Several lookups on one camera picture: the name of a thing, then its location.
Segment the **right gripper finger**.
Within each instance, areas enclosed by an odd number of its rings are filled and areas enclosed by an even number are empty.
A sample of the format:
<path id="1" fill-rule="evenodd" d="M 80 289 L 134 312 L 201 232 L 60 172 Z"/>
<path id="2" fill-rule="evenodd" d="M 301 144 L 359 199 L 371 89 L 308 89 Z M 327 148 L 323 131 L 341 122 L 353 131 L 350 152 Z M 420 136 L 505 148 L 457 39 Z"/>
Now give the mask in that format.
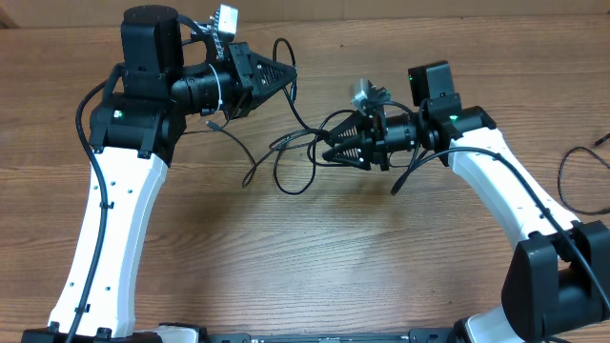
<path id="1" fill-rule="evenodd" d="M 345 139 L 358 135 L 358 129 L 363 122 L 363 115 L 353 111 L 346 119 L 329 131 L 325 142 L 329 146 L 334 146 L 343 142 Z"/>
<path id="2" fill-rule="evenodd" d="M 322 153 L 322 157 L 328 162 L 336 162 L 369 171 L 372 162 L 372 149 L 357 146 L 335 146 Z"/>

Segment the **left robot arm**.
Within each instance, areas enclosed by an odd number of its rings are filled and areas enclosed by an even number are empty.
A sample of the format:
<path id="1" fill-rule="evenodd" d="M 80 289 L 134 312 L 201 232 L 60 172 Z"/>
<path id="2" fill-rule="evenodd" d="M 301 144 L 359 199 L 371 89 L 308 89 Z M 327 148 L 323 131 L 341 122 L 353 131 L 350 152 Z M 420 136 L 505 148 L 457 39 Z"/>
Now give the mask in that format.
<path id="1" fill-rule="evenodd" d="M 90 119 L 75 121 L 91 183 L 69 276 L 48 324 L 24 331 L 25 342 L 208 340 L 195 325 L 138 330 L 134 295 L 153 204 L 187 117 L 245 117 L 296 80 L 294 65 L 235 41 L 237 15 L 227 5 L 206 23 L 161 5 L 124 13 L 124 59 L 95 87 Z"/>

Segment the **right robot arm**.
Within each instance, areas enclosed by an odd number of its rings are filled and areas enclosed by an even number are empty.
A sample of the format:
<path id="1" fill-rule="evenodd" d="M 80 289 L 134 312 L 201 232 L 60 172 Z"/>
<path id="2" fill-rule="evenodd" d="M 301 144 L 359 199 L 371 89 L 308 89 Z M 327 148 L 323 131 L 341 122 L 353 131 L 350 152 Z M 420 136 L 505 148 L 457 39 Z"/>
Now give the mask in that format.
<path id="1" fill-rule="evenodd" d="M 354 112 L 324 137 L 325 160 L 368 170 L 409 151 L 408 171 L 437 159 L 460 176 L 513 250 L 497 307 L 450 329 L 411 330 L 428 342 L 551 342 L 609 317 L 609 231 L 580 221 L 511 153 L 491 116 L 465 108 L 445 61 L 409 70 L 414 105 L 388 116 L 390 93 L 363 80 Z"/>

